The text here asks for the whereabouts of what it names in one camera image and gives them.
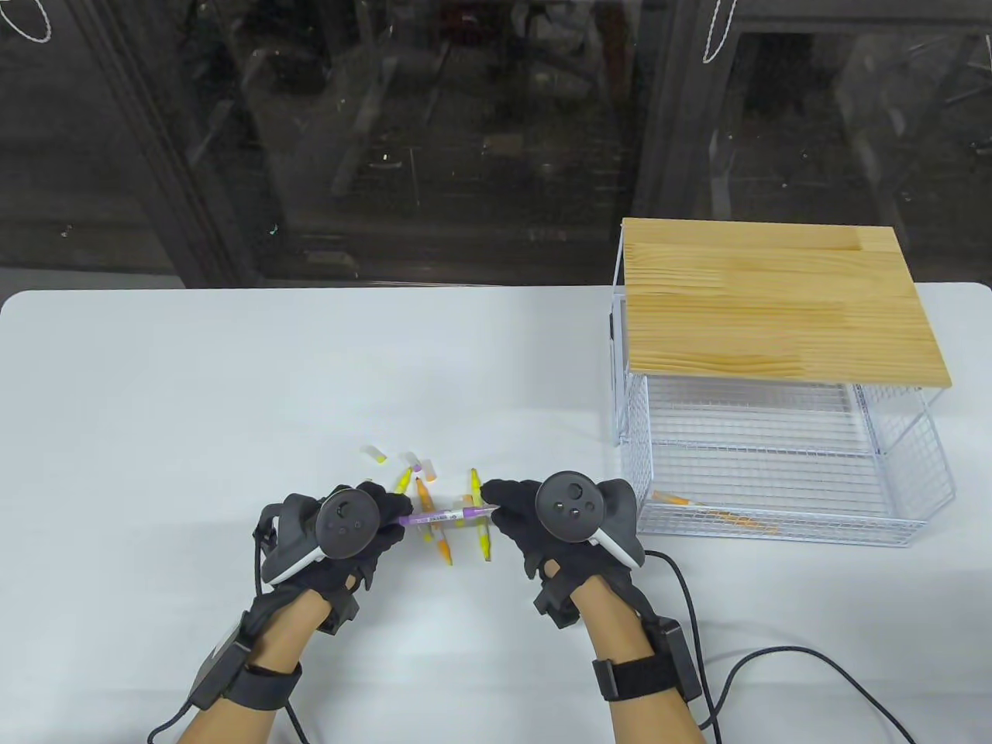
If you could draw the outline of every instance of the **white wire basket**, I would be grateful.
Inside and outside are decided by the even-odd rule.
[[[904,546],[953,498],[924,390],[631,374],[624,302],[614,423],[639,532]]]

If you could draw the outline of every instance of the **dark background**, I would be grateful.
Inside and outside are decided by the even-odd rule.
[[[0,299],[606,284],[629,214],[887,224],[992,280],[981,0],[752,0],[709,63],[702,0],[42,2],[46,44],[0,21]]]

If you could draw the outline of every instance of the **white string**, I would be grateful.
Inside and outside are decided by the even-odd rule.
[[[3,9],[3,6],[8,2],[10,2],[10,0],[0,0],[0,18],[5,20],[8,26],[14,29],[14,31],[23,36],[29,42],[34,42],[35,44],[47,44],[52,38],[52,22],[49,20],[49,14],[45,12],[45,6],[42,5],[42,0],[35,0],[35,5],[37,5],[38,9],[42,11],[42,18],[45,19],[45,37],[43,39],[39,39],[36,36],[31,36],[30,34],[25,34],[14,25],[13,21],[7,18],[7,12]]]
[[[706,49],[702,51],[702,63],[709,64],[716,59],[716,56],[720,54],[720,50],[723,49],[723,45],[726,44],[727,34],[730,33],[730,24],[734,20],[734,10],[737,8],[737,0],[734,0],[730,5],[730,13],[727,14],[727,25],[723,29],[723,38],[720,40],[719,46],[717,46],[716,51],[711,55],[709,53],[709,45],[713,41],[713,29],[716,28],[716,16],[720,12],[720,0],[716,0],[716,7],[713,8],[713,20],[709,22],[709,32],[706,34]]]

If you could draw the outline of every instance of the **black cable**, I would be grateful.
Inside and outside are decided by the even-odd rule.
[[[706,667],[702,662],[702,642],[699,640],[699,621],[696,619],[695,606],[692,604],[692,595],[688,592],[688,584],[685,583],[685,576],[682,575],[682,570],[679,569],[679,565],[671,556],[659,553],[658,551],[644,551],[644,553],[666,562],[679,580],[679,586],[682,587],[682,596],[685,597],[685,607],[688,608],[688,622],[692,628],[692,644],[695,647],[695,665],[699,667],[699,682],[702,685],[702,696],[706,699],[706,709],[709,711],[709,719],[712,720],[713,739],[716,741],[716,744],[722,744],[723,736],[720,733],[720,724],[716,720],[718,707],[713,704],[713,694],[709,691],[709,682],[706,680]]]
[[[703,670],[703,660],[702,660],[702,650],[699,644],[699,625],[696,622],[695,609],[692,606],[692,597],[688,592],[688,584],[685,583],[685,577],[682,576],[682,571],[676,564],[675,560],[671,556],[666,556],[664,553],[659,553],[658,551],[645,551],[648,556],[654,556],[655,558],[661,558],[669,566],[672,567],[672,571],[675,572],[676,578],[679,580],[679,585],[682,587],[682,595],[685,597],[685,605],[688,607],[688,621],[689,625],[692,627],[692,636],[695,639],[695,662],[699,667],[699,680],[702,682],[702,689],[706,695],[706,704],[709,707],[709,717],[704,720],[699,728],[705,729],[708,726],[713,726],[713,734],[716,734],[716,716],[719,714],[720,710],[723,708],[723,703],[727,701],[727,695],[730,692],[730,686],[733,684],[734,678],[737,673],[740,672],[741,668],[748,662],[757,659],[758,657],[768,656],[769,654],[780,654],[786,651],[796,652],[798,654],[809,654],[812,657],[820,659],[825,664],[832,667],[838,674],[844,677],[851,686],[853,686],[858,692],[860,692],[868,702],[875,706],[886,719],[896,727],[896,730],[903,735],[909,744],[917,744],[916,739],[914,739],[910,732],[906,730],[906,727],[899,722],[899,720],[892,713],[889,712],[888,708],[885,707],[881,702],[875,699],[867,689],[865,689],[854,677],[852,677],[848,672],[846,672],[840,664],[831,659],[826,654],[822,654],[819,651],[813,649],[808,649],[806,646],[769,646],[766,649],[759,649],[758,651],[752,651],[750,654],[744,656],[740,659],[730,670],[730,674],[727,675],[727,680],[723,684],[723,692],[720,693],[720,698],[716,701],[716,705],[712,705],[711,697],[709,694],[708,685],[706,684],[705,671]]]
[[[307,741],[307,735],[304,734],[304,728],[300,726],[300,720],[297,718],[297,712],[293,710],[290,702],[286,701],[286,714],[290,716],[290,723],[293,724],[294,730],[297,732],[297,736],[300,737],[300,744],[310,744]]]
[[[878,710],[878,712],[880,712],[889,720],[889,723],[891,723],[893,726],[896,727],[896,730],[898,730],[899,733],[903,735],[903,738],[906,739],[906,741],[908,741],[909,744],[917,744],[916,740],[912,736],[910,736],[910,732],[906,730],[906,727],[899,722],[896,716],[890,713],[889,710],[885,707],[885,705],[883,705],[881,702],[875,699],[874,695],[872,695],[871,692],[869,692],[867,689],[861,686],[861,684],[858,683],[858,680],[856,680],[848,672],[842,669],[840,664],[838,664],[836,661],[831,659],[826,654],[821,654],[819,651],[808,649],[806,646],[769,646],[767,649],[752,651],[750,654],[748,654],[743,659],[738,661],[737,664],[733,666],[733,669],[730,670],[730,674],[727,675],[727,681],[723,684],[723,692],[720,694],[720,699],[716,701],[716,713],[720,712],[720,709],[723,707],[723,703],[726,702],[727,693],[730,692],[730,685],[734,681],[734,677],[736,676],[736,674],[740,672],[741,667],[743,667],[745,664],[750,662],[752,659],[757,659],[758,657],[761,656],[768,656],[769,654],[779,654],[784,651],[794,651],[800,654],[809,654],[810,656],[816,657],[825,664],[828,664],[831,667],[833,667],[833,669],[839,675],[841,675],[843,678],[845,678],[848,682],[851,683],[852,687],[854,687],[856,690],[858,690],[858,692],[864,695],[865,699],[868,700],[868,702],[870,702],[872,705],[874,705],[875,709]],[[707,718],[705,721],[703,721],[702,725],[699,726],[699,728],[705,728],[710,724],[711,721],[714,720],[715,720],[715,714]]]
[[[184,715],[186,715],[189,712],[189,709],[191,707],[192,707],[192,703],[189,702],[189,700],[187,700],[186,702],[184,702],[183,703],[183,706],[179,710],[176,711],[176,715],[174,715],[168,721],[166,721],[165,723],[163,723],[161,726],[156,726],[155,728],[152,729],[151,733],[148,734],[148,739],[145,740],[146,741],[146,744],[155,744],[155,741],[154,741],[155,740],[155,737],[158,736],[159,734],[161,734],[167,728],[170,728],[171,726],[175,726],[177,724],[177,722],[179,721],[179,719],[182,718]]]
[[[262,596],[262,538],[258,535],[255,536],[255,596]],[[297,718],[297,712],[293,710],[293,706],[288,700],[286,701],[286,714],[290,716],[290,723],[293,724],[293,730],[300,737],[300,744],[310,744],[307,740],[307,735],[304,734],[304,728],[300,725],[300,720]]]

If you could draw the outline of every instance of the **orange marker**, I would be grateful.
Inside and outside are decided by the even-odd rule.
[[[420,478],[417,479],[417,495],[421,497],[422,511],[435,511],[434,500],[431,498],[431,492],[428,491],[428,487],[424,485],[424,481]],[[434,535],[434,539],[437,542],[437,549],[444,557],[444,560],[448,565],[454,565],[454,562],[451,560],[451,548],[448,547],[447,540],[444,538],[444,530],[440,525],[431,525],[431,533]]]
[[[400,482],[396,484],[396,492],[401,496],[407,495],[407,489],[410,487],[410,481],[414,477],[414,468],[408,467],[403,473],[403,477],[400,478]],[[421,534],[424,536],[425,543],[432,543],[434,541],[434,536],[431,535],[431,530],[427,527],[421,527]]]
[[[777,527],[771,527],[769,525],[763,525],[758,520],[751,519],[750,517],[745,517],[743,514],[734,514],[733,512],[727,512],[723,509],[714,509],[706,504],[700,504],[698,501],[690,501],[689,499],[684,499],[682,496],[673,496],[671,493],[663,493],[662,491],[655,491],[651,494],[651,498],[654,501],[664,501],[666,504],[672,504],[674,506],[697,506],[709,511],[710,514],[714,514],[724,522],[729,522],[732,525],[737,525],[737,527],[744,527],[748,530],[757,530],[759,532],[766,533],[768,535],[775,535],[779,529]]]

